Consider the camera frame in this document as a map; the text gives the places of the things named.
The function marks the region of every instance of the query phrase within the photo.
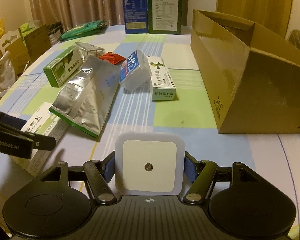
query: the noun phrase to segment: white square panel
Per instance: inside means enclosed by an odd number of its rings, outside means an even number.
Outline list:
[[[123,144],[122,184],[129,190],[170,192],[174,188],[177,146],[173,142],[127,140]]]

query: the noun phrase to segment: red packet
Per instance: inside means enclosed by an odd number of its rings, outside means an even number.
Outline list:
[[[113,52],[108,52],[108,53],[100,56],[99,59],[106,60],[112,64],[117,64],[120,61],[125,60],[124,57],[120,56],[119,54],[113,53]]]

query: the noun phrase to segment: clear plastic container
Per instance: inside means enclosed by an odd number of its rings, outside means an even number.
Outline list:
[[[120,85],[133,92],[152,76],[147,57],[140,51],[133,52],[122,64]]]

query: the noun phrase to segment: white and green medicine box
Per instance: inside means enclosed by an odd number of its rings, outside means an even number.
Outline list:
[[[49,111],[51,105],[51,103],[44,102],[32,117],[30,117],[23,128],[21,128],[21,131],[52,136],[56,139],[56,142],[58,142],[69,124]],[[29,160],[14,156],[11,156],[11,158],[24,170],[36,176],[50,154],[51,151],[33,149]]]
[[[150,83],[152,100],[173,100],[176,87],[162,58],[150,56],[147,58],[152,73]]]
[[[71,46],[43,68],[52,87],[60,87],[82,64],[79,50]]]

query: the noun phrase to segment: blue box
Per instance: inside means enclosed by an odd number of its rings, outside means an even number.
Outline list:
[[[126,34],[148,33],[147,0],[123,0]]]

